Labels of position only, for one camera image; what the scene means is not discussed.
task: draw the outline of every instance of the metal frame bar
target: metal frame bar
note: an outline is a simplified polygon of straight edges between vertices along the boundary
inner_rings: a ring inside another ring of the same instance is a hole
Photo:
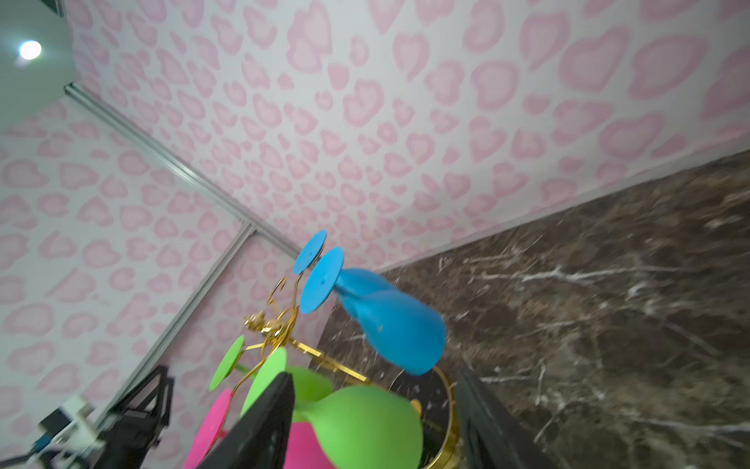
[[[183,304],[182,309],[177,313],[169,326],[166,327],[164,332],[159,336],[156,342],[148,350],[148,353],[141,359],[140,363],[136,367],[135,371],[130,374],[130,377],[122,384],[118,394],[112,398],[112,401],[107,404],[104,409],[109,409],[117,401],[119,401],[123,395],[127,394],[128,391],[136,384],[139,383],[143,378],[149,375],[156,365],[161,361],[161,357],[167,348],[175,340],[175,337],[179,334],[180,330],[185,326],[187,321],[193,315],[198,305],[206,296],[206,294],[213,288],[216,280],[219,279],[221,273],[230,264],[235,254],[239,251],[240,247],[248,240],[253,234],[256,233],[255,226],[248,222],[243,222],[240,227],[240,231],[235,236],[232,244],[224,251],[221,258],[211,268],[211,271],[203,279],[200,286],[193,292],[189,299]],[[107,417],[106,412],[102,413],[96,421],[97,427],[101,428]]]
[[[96,116],[104,124],[119,132],[125,139],[130,140],[144,152],[161,162],[167,169],[180,176],[186,183],[224,207],[229,213],[243,221],[249,221],[257,228],[259,234],[267,238],[276,247],[296,258],[300,249],[289,241],[275,228],[263,223],[257,216],[249,212],[227,192],[216,186],[198,171],[185,164],[174,152],[162,145],[154,137],[148,135],[126,116],[114,107],[98,98],[94,93],[79,83],[71,83],[64,88],[65,95],[79,104],[83,109]]]

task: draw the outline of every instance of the gold hook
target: gold hook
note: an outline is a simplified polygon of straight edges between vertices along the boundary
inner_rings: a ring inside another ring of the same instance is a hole
[[[303,270],[301,274],[297,275],[297,281],[294,282],[294,290],[292,291],[292,309],[297,306],[297,291],[299,289],[299,281],[302,280],[302,276],[305,274]]]
[[[268,295],[268,299],[265,301],[267,305],[271,305],[271,307],[273,307],[274,312],[278,316],[278,319],[281,319],[282,317],[284,317],[284,314],[286,314],[286,311],[284,311],[283,313],[279,312],[279,307],[276,305],[276,298],[274,298],[274,295],[276,294],[276,290],[282,291],[284,289],[284,285],[286,284],[287,284],[287,278],[283,277],[281,280],[279,280],[279,282],[276,284],[271,294]]]
[[[242,377],[242,379],[239,381],[239,383],[237,383],[237,385],[234,386],[234,389],[232,389],[232,397],[234,397],[234,395],[239,390],[239,387],[242,386],[242,384],[245,381],[247,381],[251,376],[253,376],[254,374],[256,374],[258,372],[258,370],[260,370],[260,367],[263,366],[263,363],[266,363],[266,359],[265,358],[261,359],[260,362],[258,362],[258,364],[253,367],[253,369],[251,369],[250,371],[248,371],[247,374]]]

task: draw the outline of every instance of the blue disc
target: blue disc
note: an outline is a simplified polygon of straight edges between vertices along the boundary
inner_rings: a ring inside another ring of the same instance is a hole
[[[315,266],[307,283],[302,290],[299,300],[299,310],[302,314],[310,314],[327,300],[333,286],[336,285],[341,268],[344,267],[344,250],[333,248]]]
[[[310,241],[304,246],[302,251],[297,256],[297,260],[294,262],[294,275],[299,275],[313,263],[318,254],[323,250],[323,245],[326,243],[326,237],[328,232],[321,230],[315,233],[315,236],[310,238]]]

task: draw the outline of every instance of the pink silicone cup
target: pink silicone cup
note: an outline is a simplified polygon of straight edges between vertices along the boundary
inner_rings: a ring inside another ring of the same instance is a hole
[[[198,434],[195,435],[193,446],[190,448],[190,452],[187,454],[187,461],[185,461],[185,469],[195,469],[198,464],[205,458],[205,456],[211,451],[211,448],[216,443],[216,440],[226,434],[221,430],[224,426],[224,420],[227,418],[227,413],[230,410],[230,402],[232,401],[232,391],[226,389],[223,391],[216,402],[208,411],[208,415],[205,416],[203,423],[198,429]]]
[[[318,443],[313,426],[307,422],[292,424],[283,469],[336,469]]]

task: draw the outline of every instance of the gold round base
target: gold round base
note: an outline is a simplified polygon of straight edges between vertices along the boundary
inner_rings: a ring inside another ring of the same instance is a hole
[[[439,368],[422,376],[401,372],[389,390],[421,407],[424,449],[421,469],[455,469],[463,457],[453,388]]]

